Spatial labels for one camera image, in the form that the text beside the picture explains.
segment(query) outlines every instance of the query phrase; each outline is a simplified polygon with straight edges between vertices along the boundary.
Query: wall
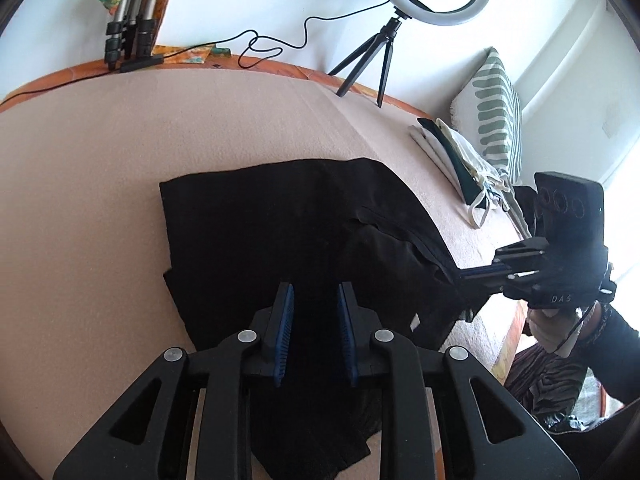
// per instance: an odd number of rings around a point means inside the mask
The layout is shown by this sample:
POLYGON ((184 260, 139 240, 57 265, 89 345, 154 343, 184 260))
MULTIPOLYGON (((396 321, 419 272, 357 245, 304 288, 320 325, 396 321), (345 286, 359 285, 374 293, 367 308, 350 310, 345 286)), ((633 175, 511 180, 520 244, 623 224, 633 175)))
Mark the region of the wall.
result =
POLYGON ((24 0, 0 36, 0 98, 33 79, 104 55, 97 0, 24 0))
POLYGON ((619 17, 604 13, 556 88, 524 124, 522 174, 562 171, 606 181, 640 124, 640 52, 619 17))
MULTIPOLYGON (((246 28, 303 41, 305 17, 337 16, 384 0, 171 0, 159 42, 188 45, 229 38, 246 28)), ((451 10, 467 0, 422 0, 436 10, 451 10)), ((448 105, 481 60, 495 46, 508 72, 517 79, 553 34, 575 0, 491 0, 475 20, 457 27, 405 22, 396 38, 388 80, 390 95, 431 113, 448 116, 448 105)), ((391 5, 339 22, 310 22, 310 43, 287 49, 281 60, 331 70, 348 53, 380 30, 393 14, 391 5)), ((239 53, 248 36, 231 46, 239 53)), ((360 77, 378 88, 382 54, 360 77)))

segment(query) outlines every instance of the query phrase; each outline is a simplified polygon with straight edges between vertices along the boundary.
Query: silver screw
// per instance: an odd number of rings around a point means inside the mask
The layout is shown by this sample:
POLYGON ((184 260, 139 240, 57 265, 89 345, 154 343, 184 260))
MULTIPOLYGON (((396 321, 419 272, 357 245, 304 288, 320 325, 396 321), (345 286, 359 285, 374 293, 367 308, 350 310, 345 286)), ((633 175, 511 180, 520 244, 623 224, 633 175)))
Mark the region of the silver screw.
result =
POLYGON ((182 357, 182 350, 180 348, 169 348, 164 351, 164 360, 173 363, 179 361, 182 357))
POLYGON ((242 330, 242 332, 238 334, 238 341, 241 343, 252 343, 257 337, 257 333, 253 330, 242 330))
POLYGON ((383 328, 382 330, 377 330, 373 337, 375 337, 381 343, 388 343, 394 338, 394 333, 391 332, 391 330, 383 328))
POLYGON ((462 348, 462 346, 453 346, 449 349, 449 355, 456 361, 464 361, 469 357, 469 352, 467 352, 465 348, 462 348))

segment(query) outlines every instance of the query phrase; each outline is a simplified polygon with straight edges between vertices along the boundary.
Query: green and white striped cushion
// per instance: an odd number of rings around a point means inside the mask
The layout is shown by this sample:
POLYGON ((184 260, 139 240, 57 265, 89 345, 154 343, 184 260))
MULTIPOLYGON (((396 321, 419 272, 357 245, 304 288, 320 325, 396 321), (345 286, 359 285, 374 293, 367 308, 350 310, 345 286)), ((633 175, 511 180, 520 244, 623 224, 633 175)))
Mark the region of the green and white striped cushion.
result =
POLYGON ((497 50, 451 104, 453 127, 496 170, 515 183, 522 170, 520 101, 497 50))

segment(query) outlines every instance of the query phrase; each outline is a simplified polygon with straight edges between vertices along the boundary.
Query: triangular cutout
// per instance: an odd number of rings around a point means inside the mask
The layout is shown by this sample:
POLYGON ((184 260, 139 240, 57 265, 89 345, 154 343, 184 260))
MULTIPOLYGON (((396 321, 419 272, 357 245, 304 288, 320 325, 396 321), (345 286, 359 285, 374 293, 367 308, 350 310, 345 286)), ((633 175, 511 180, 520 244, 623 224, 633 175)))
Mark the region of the triangular cutout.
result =
POLYGON ((161 386, 160 379, 151 381, 113 425, 109 434, 136 446, 142 444, 161 386))
POLYGON ((492 444, 524 434, 522 423, 480 379, 471 379, 487 439, 492 444))

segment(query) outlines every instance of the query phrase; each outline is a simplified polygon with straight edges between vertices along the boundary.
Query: black tripod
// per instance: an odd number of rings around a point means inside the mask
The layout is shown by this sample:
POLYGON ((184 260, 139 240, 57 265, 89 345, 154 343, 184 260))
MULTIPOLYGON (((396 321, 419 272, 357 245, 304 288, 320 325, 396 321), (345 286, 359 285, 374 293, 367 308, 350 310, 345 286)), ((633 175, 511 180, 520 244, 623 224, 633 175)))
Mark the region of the black tripod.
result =
POLYGON ((394 52, 394 38, 398 33, 398 28, 402 22, 398 18, 407 19, 410 16, 407 16, 403 12, 396 9, 396 14, 398 17, 392 17, 388 23, 380 29, 380 32, 371 36, 367 41, 361 44, 356 50, 351 52, 342 62, 338 64, 329 75, 336 75, 340 70, 350 65, 353 61, 358 59, 360 56, 362 58, 356 64, 351 73, 344 80, 344 83, 338 88, 336 95, 338 97, 343 97, 348 91, 349 88, 353 86, 356 82, 356 79, 360 77, 360 74, 364 71, 367 65, 376 57, 376 54, 380 51, 380 49, 386 44, 385 49, 385 60, 382 64, 382 75, 380 76, 380 86, 378 88, 378 107, 382 108, 382 100, 385 98, 385 88, 386 88, 386 78, 389 76, 389 68, 391 67, 391 56, 394 52))

